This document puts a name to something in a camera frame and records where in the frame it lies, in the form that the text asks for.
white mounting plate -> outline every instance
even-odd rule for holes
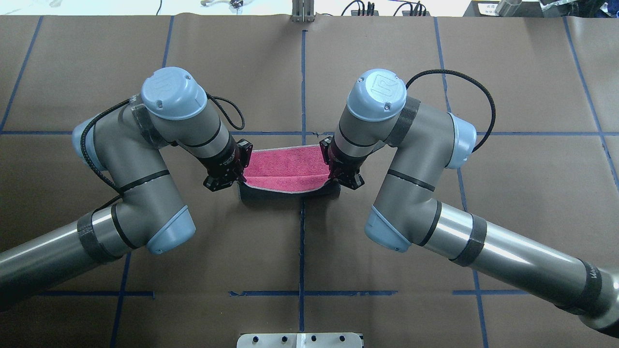
[[[363,348],[362,337],[355,333],[244,334],[236,348]]]

pink towel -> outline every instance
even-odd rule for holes
[[[247,186],[280,193],[307,193],[329,178],[320,145],[254,150],[243,173]]]

black cable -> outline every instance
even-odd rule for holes
[[[240,131],[243,128],[245,128],[245,117],[243,116],[243,113],[241,112],[241,109],[238,108],[238,106],[236,104],[234,104],[233,102],[227,100],[226,98],[222,98],[222,97],[215,97],[213,95],[210,95],[208,93],[206,93],[206,96],[211,99],[213,101],[213,103],[215,103],[215,105],[219,108],[219,110],[221,110],[221,112],[223,113],[223,116],[226,117],[226,120],[228,120],[228,123],[230,123],[230,126],[232,126],[234,129]],[[238,116],[241,118],[241,126],[237,126],[234,124],[234,122],[232,122],[232,120],[230,119],[230,117],[228,116],[228,113],[226,112],[226,110],[223,109],[223,106],[221,104],[219,104],[219,102],[217,100],[221,100],[222,102],[226,102],[230,105],[232,105],[232,107],[236,110],[236,112],[238,113]]]
[[[409,6],[410,6],[410,12],[409,12],[409,13],[413,12],[413,3],[412,3],[412,2],[405,2],[405,3],[401,4],[401,5],[400,5],[400,6],[396,9],[396,11],[393,13],[393,17],[395,17],[395,16],[397,15],[397,11],[399,11],[399,10],[400,10],[403,6],[406,6],[406,5],[409,5]]]
[[[346,10],[347,10],[350,6],[352,6],[352,4],[354,4],[355,2],[357,3],[357,5],[358,5],[358,6],[359,6],[359,3],[360,3],[360,4],[361,4],[361,5],[360,5],[360,6],[361,6],[361,8],[363,9],[363,10],[359,10],[359,11],[357,12],[357,15],[361,15],[361,13],[365,13],[365,4],[363,3],[363,1],[361,1],[361,0],[353,0],[350,4],[348,4],[348,6],[346,6],[346,7],[344,8],[344,11],[342,11],[342,14],[341,14],[341,15],[344,15],[344,14],[346,13]]]
[[[401,4],[397,10],[395,11],[395,13],[393,13],[393,17],[395,17],[397,15],[397,11],[399,11],[402,6],[405,5],[409,5],[410,6],[410,11],[409,11],[409,16],[412,16],[413,13],[415,13],[415,15],[421,15],[422,11],[426,12],[427,8],[425,7],[424,4],[421,3],[421,1],[419,2],[412,2],[412,1],[399,1],[399,0],[391,0],[391,1],[397,1],[397,2],[403,2],[403,4]]]
[[[461,72],[457,72],[457,71],[453,71],[453,70],[445,70],[445,69],[434,69],[434,70],[426,70],[426,71],[422,71],[419,74],[413,76],[407,83],[406,83],[406,89],[409,89],[410,85],[413,83],[413,81],[417,80],[419,77],[421,76],[425,76],[425,75],[430,75],[430,74],[447,74],[447,75],[453,75],[453,76],[457,76],[460,78],[463,78],[467,81],[469,81],[470,83],[472,83],[473,85],[476,85],[480,90],[482,90],[482,92],[486,95],[486,97],[488,98],[488,101],[490,102],[490,125],[488,126],[488,130],[486,130],[486,134],[483,135],[482,140],[480,140],[477,145],[475,145],[475,147],[473,148],[473,152],[477,151],[477,149],[479,149],[484,142],[486,142],[486,140],[488,140],[488,137],[490,136],[490,133],[492,133],[492,129],[495,127],[495,121],[496,121],[496,107],[495,107],[495,101],[494,99],[492,99],[492,95],[490,95],[490,92],[488,91],[488,89],[486,89],[486,87],[484,87],[481,83],[477,82],[474,78],[467,76]]]
[[[125,101],[122,101],[122,102],[114,105],[113,107],[105,110],[104,112],[100,113],[99,115],[95,116],[86,125],[86,127],[82,131],[82,136],[79,139],[80,149],[82,150],[82,155],[84,156],[84,160],[86,161],[86,164],[90,167],[90,169],[93,172],[95,172],[95,174],[97,174],[99,179],[103,180],[104,183],[106,183],[109,187],[113,188],[114,191],[116,191],[121,196],[123,195],[123,192],[110,179],[108,179],[105,175],[103,175],[103,173],[92,162],[92,159],[90,159],[90,156],[88,155],[88,151],[86,151],[86,134],[88,134],[88,131],[90,131],[90,129],[95,126],[95,123],[97,123],[97,121],[102,119],[105,115],[110,114],[112,111],[114,111],[114,110],[116,110],[116,109],[118,109],[120,107],[123,107],[123,106],[125,106],[127,104],[129,104],[129,99],[127,99]]]
[[[116,197],[110,199],[109,201],[107,201],[106,203],[104,203],[104,205],[96,208],[95,211],[93,211],[93,213],[98,212],[98,211],[100,211],[102,209],[105,209],[105,208],[109,207],[110,205],[112,205],[112,203],[116,202],[117,200],[119,200],[121,198],[122,198],[122,196],[119,194],[118,196],[116,196]]]

ur logo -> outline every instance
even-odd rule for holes
[[[395,86],[397,86],[397,80],[392,80],[384,75],[377,75],[372,85],[372,91],[391,97],[395,93]]]
[[[174,83],[174,75],[172,74],[158,74],[151,77],[153,87],[159,92],[168,92],[172,89]]]

blue tape line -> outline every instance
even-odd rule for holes
[[[286,132],[286,131],[233,131],[230,134],[235,136],[302,136],[303,132]]]
[[[241,296],[299,296],[299,291],[243,291],[238,294],[234,291],[228,291],[230,297]]]
[[[118,291],[75,291],[75,290],[48,290],[44,291],[37,296],[50,296],[50,297],[61,297],[61,296],[85,296],[85,297],[100,297],[100,296],[110,296],[116,297],[120,294]],[[124,293],[125,296],[133,296],[133,297],[152,297],[155,298],[154,291],[127,291]]]
[[[445,69],[445,62],[443,61],[443,48],[441,47],[441,34],[438,30],[438,19],[434,17],[434,31],[436,33],[436,47],[438,49],[438,60],[441,63],[441,69]],[[447,98],[447,76],[441,74],[443,77],[443,90],[445,91],[445,105],[447,105],[447,112],[451,112],[451,105]]]
[[[477,312],[479,313],[479,323],[482,328],[483,348],[488,348],[488,334],[486,332],[486,319],[483,314],[482,292],[479,288],[479,276],[473,270],[473,280],[475,281],[475,297],[477,298]]]
[[[396,290],[351,290],[351,291],[323,291],[310,290],[304,291],[305,296],[391,296],[397,294]],[[298,296],[299,291],[243,291],[240,294],[228,291],[230,297],[252,297],[252,296]]]
[[[574,49],[574,42],[572,41],[572,34],[569,31],[567,17],[563,17],[563,25],[565,26],[565,34],[567,34],[568,36],[569,49],[572,51],[572,56],[574,57],[574,63],[576,63],[576,69],[578,70],[578,76],[580,77],[582,88],[584,89],[585,96],[587,97],[589,108],[591,109],[591,113],[593,114],[593,120],[595,121],[595,127],[597,128],[597,132],[600,136],[600,141],[602,141],[602,147],[604,148],[604,153],[606,154],[608,165],[610,166],[610,172],[613,175],[613,179],[615,180],[615,187],[617,188],[617,191],[619,191],[619,178],[617,178],[617,169],[615,167],[615,164],[613,163],[613,159],[610,156],[610,152],[608,151],[608,145],[606,144],[606,139],[604,138],[604,135],[602,134],[602,126],[600,124],[600,120],[597,117],[597,112],[595,111],[595,107],[593,106],[593,101],[591,100],[591,94],[589,93],[587,82],[585,81],[584,75],[582,74],[580,62],[578,61],[578,55],[576,55],[576,49]]]
[[[7,136],[70,136],[72,131],[0,131],[0,135]],[[232,135],[239,136],[301,136],[299,131],[233,131]],[[305,132],[313,136],[333,136],[335,132]],[[492,132],[492,136],[599,136],[597,132]],[[602,132],[604,136],[619,136],[619,132]]]
[[[116,316],[114,317],[114,327],[112,329],[112,338],[110,339],[110,348],[116,347],[118,325],[120,324],[120,315],[123,310],[124,288],[125,286],[127,286],[127,276],[129,275],[129,263],[130,262],[131,262],[131,253],[128,253],[124,260],[123,279],[120,283],[120,291],[118,292],[118,303],[116,304]]]
[[[306,291],[306,296],[391,296],[396,290]]]
[[[4,125],[6,124],[6,120],[9,117],[9,112],[11,112],[11,106],[13,106],[13,100],[15,99],[15,94],[17,93],[17,88],[19,87],[19,82],[22,80],[22,76],[24,76],[24,70],[26,70],[26,64],[28,63],[28,58],[30,58],[30,53],[32,52],[32,47],[35,45],[35,40],[37,39],[37,35],[39,33],[39,29],[41,29],[41,23],[43,23],[43,16],[39,16],[39,21],[37,23],[37,27],[35,29],[35,33],[32,35],[32,39],[30,40],[30,46],[28,46],[28,51],[26,51],[26,57],[24,57],[24,61],[22,62],[22,67],[19,69],[19,74],[17,75],[17,80],[15,80],[15,85],[13,86],[13,92],[11,92],[11,97],[9,98],[9,103],[6,105],[6,109],[4,110],[4,116],[2,117],[2,121],[0,122],[0,131],[4,129]]]
[[[2,131],[2,135],[8,136],[70,136],[72,131]]]
[[[305,332],[305,198],[301,199],[299,240],[299,332]]]
[[[486,132],[477,132],[482,136]],[[492,132],[491,136],[598,136],[597,132]]]
[[[445,63],[443,60],[443,49],[441,47],[441,35],[439,33],[438,28],[438,19],[434,17],[434,29],[436,32],[436,46],[438,47],[438,59],[441,63],[441,69],[445,68]],[[445,104],[447,104],[447,111],[451,112],[451,106],[449,105],[449,99],[447,96],[447,78],[445,74],[443,74],[443,89],[445,91]],[[466,201],[466,193],[464,191],[464,180],[462,179],[462,171],[458,168],[458,185],[460,186],[460,199],[462,200],[462,207],[464,211],[468,212],[469,207]],[[483,348],[488,348],[488,335],[486,334],[486,321],[483,315],[483,303],[482,303],[482,294],[479,288],[479,279],[477,277],[477,271],[473,271],[473,280],[475,282],[475,297],[477,298],[477,311],[479,313],[479,325],[482,330],[482,341]]]
[[[170,26],[168,27],[168,38],[165,41],[165,51],[163,52],[163,63],[161,67],[165,67],[168,63],[168,50],[170,49],[170,40],[172,39],[172,27],[174,26],[174,16],[170,16]]]
[[[452,295],[464,296],[464,295],[529,295],[528,292],[523,290],[454,290]]]
[[[124,296],[130,296],[130,297],[151,297],[153,300],[155,299],[155,292],[154,291],[125,291],[124,292]]]
[[[306,108],[305,108],[305,33],[307,30],[301,32],[301,144],[305,145],[305,118],[306,118]]]
[[[462,178],[462,170],[458,168],[458,185],[460,186],[460,200],[462,201],[462,208],[464,211],[469,212],[469,205],[466,202],[466,192],[464,191],[464,179]]]
[[[49,290],[38,294],[38,296],[118,296],[118,291]]]

